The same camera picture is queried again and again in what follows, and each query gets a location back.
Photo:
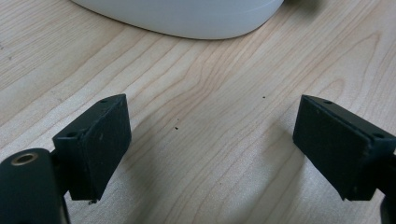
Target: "light wood tabletop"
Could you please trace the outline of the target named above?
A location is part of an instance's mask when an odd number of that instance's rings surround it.
[[[0,161],[126,93],[133,142],[73,223],[380,223],[291,136],[302,94],[396,134],[396,3],[286,1],[227,40],[161,35],[68,0],[0,1]]]

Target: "wood grain pattern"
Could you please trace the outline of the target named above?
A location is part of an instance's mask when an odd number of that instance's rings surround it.
[[[0,161],[125,92],[133,143],[73,223],[380,223],[292,143],[301,94],[396,134],[396,4],[287,1],[228,40],[161,35],[70,1],[0,1]]]

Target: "white container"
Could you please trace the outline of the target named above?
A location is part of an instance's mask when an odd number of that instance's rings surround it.
[[[283,0],[72,0],[109,18],[151,31],[198,39],[244,35]]]

